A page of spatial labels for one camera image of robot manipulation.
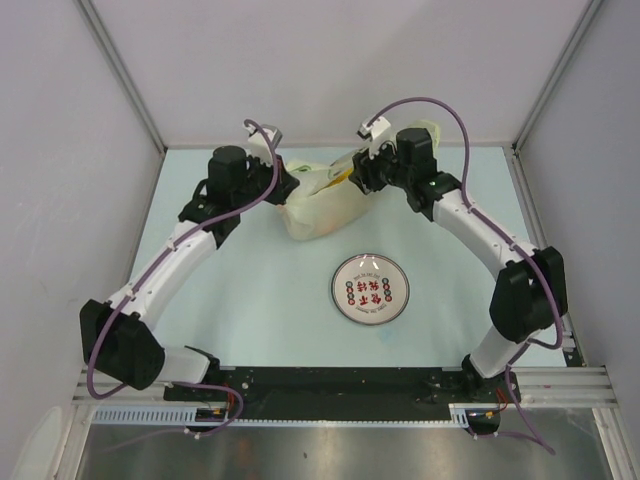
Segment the pale yellow plastic bag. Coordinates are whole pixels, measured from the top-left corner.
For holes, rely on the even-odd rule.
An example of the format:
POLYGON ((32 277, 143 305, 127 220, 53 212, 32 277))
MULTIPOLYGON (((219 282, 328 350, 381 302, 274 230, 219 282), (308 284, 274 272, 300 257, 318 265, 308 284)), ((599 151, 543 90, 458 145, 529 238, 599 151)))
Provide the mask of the pale yellow plastic bag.
MULTIPOLYGON (((392 127, 391 143, 397 154, 398 131, 392 127)), ((352 168, 351 157, 356 151, 369 147, 369 142, 329 165, 294 159, 286 163, 286 170, 300 181, 300 186, 278 208, 289 235, 297 241, 309 241, 331 234, 363 216, 374 203, 375 193, 364 195, 348 180, 328 187, 341 172, 352 168)))

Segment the white plate red characters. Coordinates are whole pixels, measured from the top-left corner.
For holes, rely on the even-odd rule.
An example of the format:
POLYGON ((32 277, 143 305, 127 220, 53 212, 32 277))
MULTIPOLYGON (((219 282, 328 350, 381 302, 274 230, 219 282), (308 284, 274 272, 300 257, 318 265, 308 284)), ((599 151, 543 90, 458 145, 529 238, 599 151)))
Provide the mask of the white plate red characters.
POLYGON ((335 307, 348 320, 378 326, 403 313, 410 299, 410 284, 390 258, 362 253, 346 259, 335 270, 330 292, 335 307))

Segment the yellow fake bell pepper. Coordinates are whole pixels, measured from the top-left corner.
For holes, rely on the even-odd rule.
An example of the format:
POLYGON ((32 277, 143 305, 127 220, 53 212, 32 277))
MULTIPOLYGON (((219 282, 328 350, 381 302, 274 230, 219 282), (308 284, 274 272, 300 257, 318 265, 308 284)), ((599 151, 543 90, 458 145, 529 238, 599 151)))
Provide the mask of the yellow fake bell pepper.
POLYGON ((350 174, 353 172, 352 168, 349 168, 343 172, 341 172, 337 177, 335 177, 329 184, 328 187, 332 187, 334 185, 338 185, 342 182, 344 182, 345 180, 349 179, 350 174))

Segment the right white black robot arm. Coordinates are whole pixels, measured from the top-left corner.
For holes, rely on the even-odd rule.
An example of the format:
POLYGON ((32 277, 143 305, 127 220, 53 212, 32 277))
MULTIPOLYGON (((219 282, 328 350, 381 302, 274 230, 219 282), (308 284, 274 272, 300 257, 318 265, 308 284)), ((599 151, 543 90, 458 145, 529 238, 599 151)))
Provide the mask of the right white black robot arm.
POLYGON ((491 327, 462 362, 463 393, 484 401, 529 346, 560 348, 568 310, 563 257, 519 241, 480 209, 460 180, 439 170, 427 128, 362 126, 358 135, 367 145, 352 157, 350 181, 364 194, 402 190, 413 212, 456 237, 495 280, 491 327))

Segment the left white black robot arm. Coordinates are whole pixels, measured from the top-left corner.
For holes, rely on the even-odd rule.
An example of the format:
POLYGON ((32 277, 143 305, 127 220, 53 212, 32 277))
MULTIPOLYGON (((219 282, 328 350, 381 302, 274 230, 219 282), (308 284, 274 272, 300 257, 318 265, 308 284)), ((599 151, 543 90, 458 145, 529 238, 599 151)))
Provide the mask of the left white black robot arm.
POLYGON ((281 156, 257 156, 238 146, 215 149, 208 175, 181 210, 165 245, 147 266, 108 300, 89 300, 79 314, 87 388, 95 373, 121 387, 144 390, 155 382, 185 383, 197 398, 214 397, 220 374, 212 355, 195 347, 165 347, 154 330, 170 300, 189 276, 218 251, 239 226, 242 213, 261 202, 283 205, 300 185, 281 156))

